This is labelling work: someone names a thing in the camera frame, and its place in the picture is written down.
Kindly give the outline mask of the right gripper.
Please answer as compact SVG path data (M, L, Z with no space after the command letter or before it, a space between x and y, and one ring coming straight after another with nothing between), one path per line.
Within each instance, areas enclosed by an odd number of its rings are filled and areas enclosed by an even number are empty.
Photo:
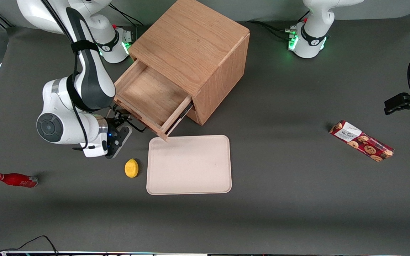
M130 123L131 114L124 109L114 110L114 118L107 118L108 131L107 140L110 143L123 143L127 136L127 127L124 123Z

